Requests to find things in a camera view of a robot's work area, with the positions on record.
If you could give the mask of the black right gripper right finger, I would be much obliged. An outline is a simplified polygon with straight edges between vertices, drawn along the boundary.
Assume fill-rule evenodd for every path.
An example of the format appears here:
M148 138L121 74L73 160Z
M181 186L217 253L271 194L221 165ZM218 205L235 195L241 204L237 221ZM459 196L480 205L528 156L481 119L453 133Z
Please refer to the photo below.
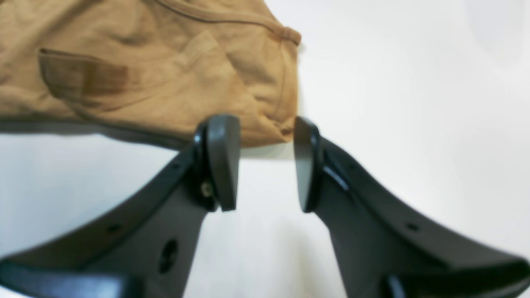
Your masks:
M294 124L299 203L329 230L349 298L516 298L529 262L402 202L307 118Z

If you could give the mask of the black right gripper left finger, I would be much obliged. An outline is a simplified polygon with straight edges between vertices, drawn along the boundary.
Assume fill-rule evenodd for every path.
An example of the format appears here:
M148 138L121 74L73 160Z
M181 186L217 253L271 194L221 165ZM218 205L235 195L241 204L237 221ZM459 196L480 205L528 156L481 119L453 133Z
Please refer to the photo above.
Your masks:
M240 145L238 117L209 117L125 202L2 258L1 286L33 298L181 298L206 215L236 208Z

